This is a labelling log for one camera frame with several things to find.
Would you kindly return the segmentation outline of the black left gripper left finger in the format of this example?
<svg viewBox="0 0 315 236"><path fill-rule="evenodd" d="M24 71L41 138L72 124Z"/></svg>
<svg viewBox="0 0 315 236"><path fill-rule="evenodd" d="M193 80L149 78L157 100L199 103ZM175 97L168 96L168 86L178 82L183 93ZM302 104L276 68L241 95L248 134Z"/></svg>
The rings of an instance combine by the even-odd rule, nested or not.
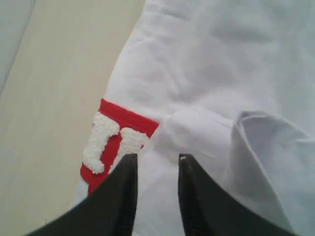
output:
<svg viewBox="0 0 315 236"><path fill-rule="evenodd" d="M127 154L101 185L32 236L130 236L137 208L137 155Z"/></svg>

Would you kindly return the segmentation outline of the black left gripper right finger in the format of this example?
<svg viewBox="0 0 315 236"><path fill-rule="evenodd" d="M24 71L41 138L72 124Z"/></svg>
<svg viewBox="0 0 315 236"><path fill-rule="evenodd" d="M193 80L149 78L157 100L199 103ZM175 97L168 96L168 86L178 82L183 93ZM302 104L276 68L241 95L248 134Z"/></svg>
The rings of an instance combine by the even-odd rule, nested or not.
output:
<svg viewBox="0 0 315 236"><path fill-rule="evenodd" d="M290 236L225 192L191 154L179 155L178 200L187 236Z"/></svg>

